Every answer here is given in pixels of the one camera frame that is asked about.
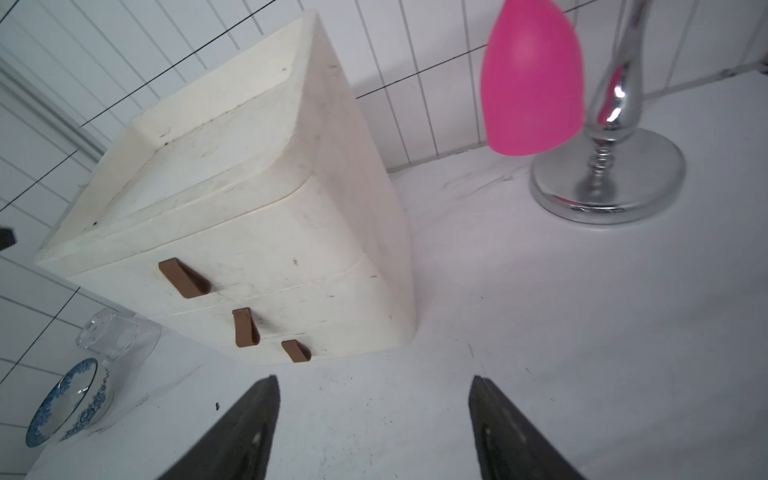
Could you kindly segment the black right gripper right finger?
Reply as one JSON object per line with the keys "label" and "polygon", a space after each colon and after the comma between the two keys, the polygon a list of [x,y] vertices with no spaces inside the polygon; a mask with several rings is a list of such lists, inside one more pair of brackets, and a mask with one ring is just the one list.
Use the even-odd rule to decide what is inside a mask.
{"label": "black right gripper right finger", "polygon": [[482,478],[584,479],[491,379],[473,378],[468,405]]}

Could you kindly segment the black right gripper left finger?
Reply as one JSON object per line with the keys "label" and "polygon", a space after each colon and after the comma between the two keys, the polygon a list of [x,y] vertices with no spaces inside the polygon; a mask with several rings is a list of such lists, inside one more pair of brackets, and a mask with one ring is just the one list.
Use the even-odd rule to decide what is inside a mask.
{"label": "black right gripper left finger", "polygon": [[276,376],[257,381],[163,479],[263,479],[280,409]]}

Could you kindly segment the white plastic drawer cabinet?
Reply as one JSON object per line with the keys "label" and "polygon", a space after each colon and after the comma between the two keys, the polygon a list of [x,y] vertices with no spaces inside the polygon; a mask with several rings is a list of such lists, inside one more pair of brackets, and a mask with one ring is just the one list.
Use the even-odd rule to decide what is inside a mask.
{"label": "white plastic drawer cabinet", "polygon": [[246,364],[417,330],[408,221],[313,10],[135,117],[36,263]]}

